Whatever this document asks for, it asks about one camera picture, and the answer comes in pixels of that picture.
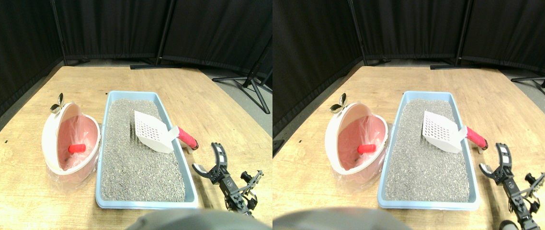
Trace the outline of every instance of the litter scoop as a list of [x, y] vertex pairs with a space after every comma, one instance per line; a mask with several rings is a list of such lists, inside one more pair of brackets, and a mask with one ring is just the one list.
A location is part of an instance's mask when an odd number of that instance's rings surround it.
[[445, 116], [428, 111], [424, 111], [421, 135], [430, 144], [449, 153], [459, 153], [462, 150], [460, 142], [464, 138], [477, 144], [480, 147], [480, 153], [488, 148], [488, 141], [469, 127], [464, 126], [458, 130], [458, 125], [455, 122]]
[[198, 149], [198, 142], [187, 134], [187, 132], [183, 131], [183, 129], [178, 126], [172, 127], [172, 129], [167, 131], [166, 124], [154, 116], [135, 110], [134, 125], [138, 140], [154, 151], [159, 151], [161, 153], [174, 152], [172, 140], [175, 138], [179, 138], [179, 140], [189, 147], [187, 148], [189, 153]]

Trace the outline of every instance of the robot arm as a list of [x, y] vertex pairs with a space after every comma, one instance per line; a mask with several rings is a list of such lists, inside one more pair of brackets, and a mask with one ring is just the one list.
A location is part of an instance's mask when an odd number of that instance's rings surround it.
[[[504, 186], [505, 193], [509, 197], [509, 210], [515, 212], [518, 223], [522, 226], [522, 230], [539, 230], [539, 226], [533, 220], [532, 213], [536, 213], [540, 207], [539, 198], [536, 197], [536, 191], [543, 185], [545, 181], [545, 173], [541, 173], [541, 176], [536, 179], [530, 173], [526, 175], [526, 181], [530, 183], [530, 188], [520, 191], [513, 179], [514, 175], [511, 172], [511, 152], [509, 147], [505, 144], [497, 143], [498, 158], [500, 166], [492, 171], [492, 168], [485, 164], [479, 164], [481, 172], [489, 178], [492, 178], [496, 185]], [[527, 198], [535, 198], [536, 201], [529, 202]], [[526, 203], [530, 204], [530, 209], [527, 208]], [[513, 224], [511, 221], [503, 221], [502, 225], [510, 226]]]
[[[219, 184], [219, 188], [224, 193], [226, 208], [228, 210], [251, 216], [251, 211], [249, 210], [253, 210], [258, 203], [258, 198], [251, 189], [260, 181], [264, 173], [258, 171], [257, 175], [252, 177], [246, 171], [243, 172], [240, 178], [247, 185], [238, 188], [235, 181], [230, 177], [230, 173], [228, 173], [228, 158], [224, 147], [218, 143], [211, 143], [211, 147], [215, 151], [215, 166], [208, 172], [200, 164], [192, 164], [192, 167], [198, 175], [208, 178], [213, 184]], [[247, 195], [252, 195], [253, 198], [248, 199]]]

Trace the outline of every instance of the red object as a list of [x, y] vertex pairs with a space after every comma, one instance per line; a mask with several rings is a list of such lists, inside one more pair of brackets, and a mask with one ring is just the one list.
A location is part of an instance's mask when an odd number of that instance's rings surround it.
[[69, 153], [82, 153], [85, 151], [85, 144], [70, 145], [68, 151]]
[[377, 146], [375, 146], [375, 144], [360, 145], [360, 146], [358, 146], [358, 153], [360, 153], [360, 154], [373, 153], [373, 152], [375, 152], [376, 149], [377, 149]]
[[470, 129], [469, 127], [466, 128], [468, 129], [468, 133], [466, 134], [466, 138], [468, 138], [468, 140], [472, 141], [483, 150], [488, 148], [488, 141], [485, 140], [485, 138], [472, 131], [472, 129]]
[[187, 132], [183, 131], [181, 127], [179, 127], [179, 140], [189, 145], [192, 150], [198, 149], [198, 142], [196, 142], [196, 140], [192, 136], [190, 136], [190, 134], [187, 134]]

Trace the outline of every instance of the blue litter tray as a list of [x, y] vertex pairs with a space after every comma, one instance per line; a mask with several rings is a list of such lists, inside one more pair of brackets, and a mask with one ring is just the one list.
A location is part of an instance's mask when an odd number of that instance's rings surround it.
[[162, 122], [164, 122], [168, 129], [172, 128], [172, 123], [168, 119], [168, 114], [164, 105], [161, 104], [159, 96], [155, 92], [125, 92], [125, 91], [112, 91], [109, 92], [109, 98], [106, 100], [106, 109], [104, 110], [104, 121], [102, 122], [102, 144], [100, 147], [100, 155], [98, 156], [98, 171], [96, 180], [96, 202], [101, 208], [132, 208], [132, 209], [165, 209], [165, 208], [196, 208], [198, 207], [198, 195], [196, 194], [196, 187], [192, 180], [192, 174], [187, 166], [187, 160], [183, 156], [183, 149], [179, 145], [179, 141], [175, 138], [172, 141], [172, 147], [174, 147], [174, 155], [177, 157], [179, 163], [179, 171], [181, 171], [181, 177], [183, 178], [183, 184], [185, 184], [185, 201], [184, 202], [150, 202], [150, 201], [106, 201], [102, 199], [100, 195], [100, 180], [102, 178], [102, 164], [104, 164], [104, 134], [106, 128], [106, 115], [109, 112], [111, 104], [117, 99], [131, 99], [131, 100], [149, 100], [153, 101], [159, 111], [159, 116]]
[[[458, 113], [458, 106], [454, 100], [454, 96], [449, 92], [415, 92], [407, 91], [402, 95], [400, 106], [396, 114], [394, 124], [400, 122], [400, 116], [402, 115], [402, 109], [412, 99], [426, 99], [426, 100], [443, 100], [448, 101], [452, 106], [452, 112], [454, 119], [458, 125], [458, 129], [462, 127], [462, 119]], [[394, 125], [391, 130], [391, 140], [389, 141], [389, 147], [386, 154], [386, 162], [381, 173], [381, 180], [379, 182], [379, 190], [377, 193], [377, 201], [382, 208], [419, 208], [419, 209], [438, 209], [438, 210], [476, 210], [479, 208], [479, 190], [477, 189], [477, 179], [475, 177], [475, 169], [472, 167], [472, 156], [470, 156], [470, 149], [466, 138], [462, 140], [462, 153], [464, 154], [466, 164], [466, 175], [468, 175], [469, 182], [469, 201], [464, 202], [434, 202], [434, 201], [391, 201], [386, 199], [386, 183], [389, 166], [389, 158], [394, 150], [396, 144], [396, 133], [398, 125]]]

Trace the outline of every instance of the gray litter granules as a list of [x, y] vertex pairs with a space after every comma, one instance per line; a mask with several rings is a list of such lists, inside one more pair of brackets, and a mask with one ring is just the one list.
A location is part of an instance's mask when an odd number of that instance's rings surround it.
[[447, 153], [421, 135], [424, 110], [454, 121], [447, 101], [413, 99], [404, 106], [389, 159], [386, 199], [468, 202], [469, 183], [463, 153]]
[[159, 119], [147, 100], [113, 101], [106, 117], [102, 157], [102, 199], [106, 201], [185, 201], [185, 185], [174, 154], [153, 151], [134, 134], [134, 110]]

